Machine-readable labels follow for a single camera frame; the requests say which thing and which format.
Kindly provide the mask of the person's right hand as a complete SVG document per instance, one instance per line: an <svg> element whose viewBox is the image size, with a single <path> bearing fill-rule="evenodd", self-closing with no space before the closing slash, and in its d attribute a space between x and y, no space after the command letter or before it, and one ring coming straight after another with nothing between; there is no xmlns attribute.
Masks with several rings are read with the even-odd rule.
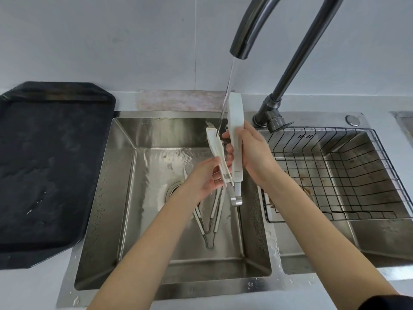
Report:
<svg viewBox="0 0 413 310"><path fill-rule="evenodd" d="M271 187L276 177L282 173L280 166L271 154L264 137L249 122L236 128L242 142L242 165L262 189Z"/></svg>

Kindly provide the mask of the person's left hand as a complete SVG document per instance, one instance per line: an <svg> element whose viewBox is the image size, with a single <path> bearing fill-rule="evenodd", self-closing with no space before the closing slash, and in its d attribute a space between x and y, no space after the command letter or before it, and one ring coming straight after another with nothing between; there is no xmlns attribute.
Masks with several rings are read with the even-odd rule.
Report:
<svg viewBox="0 0 413 310"><path fill-rule="evenodd" d="M174 199L178 203L194 208L209 194L225 186L225 179L221 171L202 171L193 168L185 182L176 191Z"/></svg>

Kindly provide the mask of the white plastic kitchen tongs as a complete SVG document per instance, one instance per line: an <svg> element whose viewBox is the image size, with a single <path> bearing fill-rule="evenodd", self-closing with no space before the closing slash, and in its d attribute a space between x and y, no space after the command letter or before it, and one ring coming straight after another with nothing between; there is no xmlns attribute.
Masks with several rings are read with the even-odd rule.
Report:
<svg viewBox="0 0 413 310"><path fill-rule="evenodd" d="M229 194L230 203L232 206L241 206L243 203L241 196L241 182L243 181L242 141L236 132L237 128L244 126L244 111L240 93L231 92L229 94L227 110L227 127L230 135L230 143L234 149L231 171L225 161L224 147L220 140L218 130L211 123L207 125L206 136L213 156L220 158L219 170L224 187L226 187L226 191Z"/></svg>

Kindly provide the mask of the person's left forearm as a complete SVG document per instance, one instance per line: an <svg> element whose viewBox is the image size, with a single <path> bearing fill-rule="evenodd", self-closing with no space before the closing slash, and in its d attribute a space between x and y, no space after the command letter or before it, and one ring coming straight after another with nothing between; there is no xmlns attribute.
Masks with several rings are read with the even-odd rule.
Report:
<svg viewBox="0 0 413 310"><path fill-rule="evenodd" d="M149 310L195 206L181 185L103 283L87 310Z"/></svg>

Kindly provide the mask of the person's right forearm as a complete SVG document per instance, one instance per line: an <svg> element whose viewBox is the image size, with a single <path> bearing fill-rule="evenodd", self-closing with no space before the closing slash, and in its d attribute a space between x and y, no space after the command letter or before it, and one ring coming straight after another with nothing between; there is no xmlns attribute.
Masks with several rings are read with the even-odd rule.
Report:
<svg viewBox="0 0 413 310"><path fill-rule="evenodd" d="M356 310L394 287L329 221L303 189L275 167L254 181L269 195L338 310Z"/></svg>

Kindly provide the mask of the round metal sink drain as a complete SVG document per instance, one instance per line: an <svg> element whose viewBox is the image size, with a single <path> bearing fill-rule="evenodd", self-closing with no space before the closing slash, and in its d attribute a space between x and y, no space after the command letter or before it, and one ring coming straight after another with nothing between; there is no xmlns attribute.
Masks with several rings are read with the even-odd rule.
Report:
<svg viewBox="0 0 413 310"><path fill-rule="evenodd" d="M184 181L178 181L173 183L167 190L166 195L165 195L165 202L167 202L170 197L172 196L172 194L176 191L176 189L178 189L182 184L184 183Z"/></svg>

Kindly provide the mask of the running water stream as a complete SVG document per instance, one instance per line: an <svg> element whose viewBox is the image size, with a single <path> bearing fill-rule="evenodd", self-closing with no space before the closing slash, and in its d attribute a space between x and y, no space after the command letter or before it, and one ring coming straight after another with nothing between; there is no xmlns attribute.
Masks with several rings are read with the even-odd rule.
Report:
<svg viewBox="0 0 413 310"><path fill-rule="evenodd" d="M232 64L231 64L230 75L229 75L229 79L228 79L228 85L227 85L227 88L226 88L225 97L224 97L224 101L223 101L223 106L222 106L221 113L220 113L219 124L218 124L218 127L216 129L216 135L218 135L219 132L220 132L220 129L221 129L221 126L222 126L222 123L223 123L223 119L224 119L224 114L225 114L226 109L227 109L227 103L228 103L228 100L229 100L229 97L230 97L232 83L233 83L233 73L234 73L235 64L236 64L235 60L236 60L236 58L233 57Z"/></svg>

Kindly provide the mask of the dark metal curved faucet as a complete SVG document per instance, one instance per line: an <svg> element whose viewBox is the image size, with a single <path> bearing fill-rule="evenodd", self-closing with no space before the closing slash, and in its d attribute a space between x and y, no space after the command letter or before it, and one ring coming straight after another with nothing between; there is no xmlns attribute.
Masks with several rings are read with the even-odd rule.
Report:
<svg viewBox="0 0 413 310"><path fill-rule="evenodd" d="M231 44L233 57L246 60L266 20L280 0L252 0ZM256 127L267 128L270 133L283 130L286 123L279 112L282 97L298 71L314 49L326 28L336 15L343 0L324 0L314 21L301 41L274 91L266 97L252 122Z"/></svg>

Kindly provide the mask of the stainless steel double sink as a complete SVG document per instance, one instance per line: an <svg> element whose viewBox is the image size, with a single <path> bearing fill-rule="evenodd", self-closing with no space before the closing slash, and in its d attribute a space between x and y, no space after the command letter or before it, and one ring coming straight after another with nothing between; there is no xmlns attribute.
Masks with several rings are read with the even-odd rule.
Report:
<svg viewBox="0 0 413 310"><path fill-rule="evenodd" d="M361 124L350 126L346 115ZM285 112L292 127L371 129L362 113ZM111 123L85 237L73 247L57 307L87 307L150 225L168 188L211 156L205 128L219 113L121 111ZM242 205L226 193L215 247L192 217L156 295L158 300L292 292L320 286L307 257L264 191L245 172ZM199 208L205 230L212 193ZM331 221L391 283L413 285L413 219Z"/></svg>

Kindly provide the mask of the black plastic tray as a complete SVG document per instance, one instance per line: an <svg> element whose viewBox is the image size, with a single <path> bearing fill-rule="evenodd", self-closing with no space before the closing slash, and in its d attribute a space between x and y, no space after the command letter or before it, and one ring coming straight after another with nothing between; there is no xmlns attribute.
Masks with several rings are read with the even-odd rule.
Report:
<svg viewBox="0 0 413 310"><path fill-rule="evenodd" d="M27 81L0 95L0 270L83 238L115 105L93 83Z"/></svg>

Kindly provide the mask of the person's black sleeve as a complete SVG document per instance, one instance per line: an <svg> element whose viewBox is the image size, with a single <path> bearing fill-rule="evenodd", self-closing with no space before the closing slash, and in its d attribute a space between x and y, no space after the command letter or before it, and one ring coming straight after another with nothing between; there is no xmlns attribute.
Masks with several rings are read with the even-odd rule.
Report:
<svg viewBox="0 0 413 310"><path fill-rule="evenodd" d="M413 297L404 295L373 296L364 301L358 310L413 310Z"/></svg>

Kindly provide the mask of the white-handled metal tongs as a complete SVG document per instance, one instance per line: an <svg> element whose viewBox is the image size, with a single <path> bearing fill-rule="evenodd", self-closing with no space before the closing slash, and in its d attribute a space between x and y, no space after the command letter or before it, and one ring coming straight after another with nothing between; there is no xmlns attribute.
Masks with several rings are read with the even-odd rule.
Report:
<svg viewBox="0 0 413 310"><path fill-rule="evenodd" d="M209 217L209 224L208 224L207 230L205 230L202 216L199 210L199 206L197 205L195 209L193 210L193 217L197 223L201 236L204 240L205 247L207 250L210 250L210 251L213 250L215 247L214 241L219 231L219 224L220 224L221 214L223 211L223 203L225 199L225 194L226 194L225 187L221 187L217 190L215 199L214 199L214 204L213 204L211 214ZM210 233L212 233L213 235L211 245L209 245L208 238L207 238L207 235Z"/></svg>

